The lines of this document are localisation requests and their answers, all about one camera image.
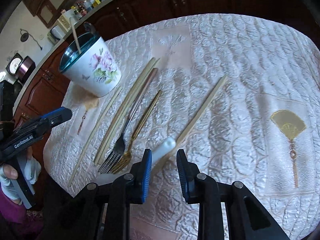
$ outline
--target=tablecloth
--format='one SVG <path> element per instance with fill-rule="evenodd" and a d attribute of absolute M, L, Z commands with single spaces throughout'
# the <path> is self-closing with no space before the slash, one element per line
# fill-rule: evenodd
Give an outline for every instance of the tablecloth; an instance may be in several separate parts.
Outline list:
<path fill-rule="evenodd" d="M 169 19 L 106 41 L 122 71 L 124 89 L 104 118 L 67 187 L 78 156 L 99 114 L 116 89 L 88 111 L 76 134 L 90 95 L 73 82 L 63 106 L 72 120 L 54 128 L 44 148 L 47 172 L 71 195 L 93 181 L 93 159 L 122 100 L 151 57 L 161 57 L 159 72 L 124 136 L 128 142 L 140 117 L 159 89 L 164 94 L 133 144 L 132 163 L 145 148 L 167 136 L 177 138 L 224 74 L 226 85 L 180 145 L 188 160 L 219 182 L 242 181 L 290 239 L 300 239 L 320 221 L 320 53 L 297 30 L 280 23 L 235 14 L 205 14 Z M 275 115 L 287 111 L 293 124 L 289 139 Z M 120 131 L 114 137 L 111 151 Z M 295 168 L 291 150 L 296 154 Z M 182 197 L 176 157 L 150 182 L 143 205 L 132 205 L 143 239 L 196 239 L 198 205 Z M 226 216 L 225 237 L 228 239 Z"/>

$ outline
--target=fork handle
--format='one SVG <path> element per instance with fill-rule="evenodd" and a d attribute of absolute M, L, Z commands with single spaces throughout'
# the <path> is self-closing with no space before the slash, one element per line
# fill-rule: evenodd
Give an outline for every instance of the fork handle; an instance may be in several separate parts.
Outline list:
<path fill-rule="evenodd" d="M 153 108 L 155 107 L 159 97 L 162 95 L 162 90 L 159 90 L 158 93 L 156 94 L 156 96 L 153 98 L 153 100 L 151 101 L 150 105 L 148 106 L 148 108 L 145 110 L 145 112 L 143 113 L 143 116 L 141 117 L 137 127 L 135 128 L 132 136 L 131 136 L 131 141 L 134 141 L 137 137 L 138 134 L 140 133 L 142 127 L 144 126 L 144 124 L 146 123 L 146 120 L 148 119 L 148 117 L 150 116 Z"/>
<path fill-rule="evenodd" d="M 122 134 L 125 133 L 125 131 L 127 130 L 128 124 L 131 121 L 132 117 L 134 116 L 134 113 L 137 111 L 138 105 L 142 99 L 142 97 L 144 96 L 144 94 L 146 93 L 146 90 L 148 89 L 151 81 L 153 80 L 153 78 L 155 77 L 156 73 L 158 72 L 158 68 L 153 68 L 152 71 L 150 72 L 148 78 L 146 79 L 146 81 L 144 82 L 142 88 L 140 89 L 137 97 L 135 98 L 134 102 L 133 102 L 133 107 L 131 108 L 127 120 L 124 124 L 124 127 L 122 129 Z"/>

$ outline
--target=gold fork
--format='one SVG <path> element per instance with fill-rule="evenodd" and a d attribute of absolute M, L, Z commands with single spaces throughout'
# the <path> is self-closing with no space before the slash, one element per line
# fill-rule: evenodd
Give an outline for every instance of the gold fork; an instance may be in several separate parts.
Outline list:
<path fill-rule="evenodd" d="M 116 174 L 117 172 L 121 171 L 125 166 L 127 166 L 129 164 L 129 162 L 131 161 L 131 158 L 132 158 L 132 154 L 131 154 L 132 143 L 138 137 L 142 127 L 146 123 L 146 120 L 150 116 L 150 114 L 151 114 L 153 108 L 155 107 L 155 105 L 156 105 L 159 97 L 161 96 L 161 94 L 162 94 L 162 90 L 159 90 L 158 93 L 156 94 L 156 96 L 151 101 L 151 103 L 148 106 L 148 108 L 143 113 L 143 116 L 141 117 L 137 127 L 135 128 L 135 130 L 134 130 L 134 132 L 133 132 L 133 134 L 131 136 L 128 150 L 122 155 L 122 157 L 118 161 L 118 163 L 111 169 L 111 173 Z"/>

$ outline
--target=human hand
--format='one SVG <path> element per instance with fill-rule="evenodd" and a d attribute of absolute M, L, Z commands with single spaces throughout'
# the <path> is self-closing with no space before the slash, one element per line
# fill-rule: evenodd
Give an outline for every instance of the human hand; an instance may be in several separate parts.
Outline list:
<path fill-rule="evenodd" d="M 35 184 L 41 171 L 40 163 L 33 158 L 32 148 L 27 149 L 27 163 L 24 169 L 25 178 L 31 183 Z M 19 204 L 21 202 L 18 193 L 11 183 L 11 179 L 17 179 L 18 172 L 10 165 L 3 164 L 0 166 L 0 183 L 2 192 L 14 203 Z"/>

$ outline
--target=silver fork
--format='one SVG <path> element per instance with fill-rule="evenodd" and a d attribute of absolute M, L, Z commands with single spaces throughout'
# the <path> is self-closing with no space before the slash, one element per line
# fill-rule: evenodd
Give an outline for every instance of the silver fork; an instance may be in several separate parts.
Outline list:
<path fill-rule="evenodd" d="M 149 87 L 151 81 L 153 80 L 153 78 L 155 77 L 157 71 L 158 71 L 157 68 L 153 68 L 152 71 L 150 72 L 148 78 L 144 82 L 137 97 L 135 98 L 135 101 L 133 103 L 133 107 L 131 108 L 131 110 L 128 114 L 127 120 L 124 124 L 124 127 L 122 128 L 120 137 L 117 139 L 116 144 L 113 147 L 111 153 L 108 155 L 108 157 L 106 158 L 104 163 L 98 169 L 98 172 L 101 171 L 101 173 L 106 173 L 106 172 L 109 173 L 111 171 L 112 167 L 120 160 L 120 158 L 124 154 L 124 150 L 125 150 L 125 143 L 124 143 L 124 139 L 123 139 L 124 133 L 127 130 L 129 122 L 131 121 L 134 113 L 136 112 L 143 95 L 145 94 L 146 90 L 148 89 L 148 87 Z"/>

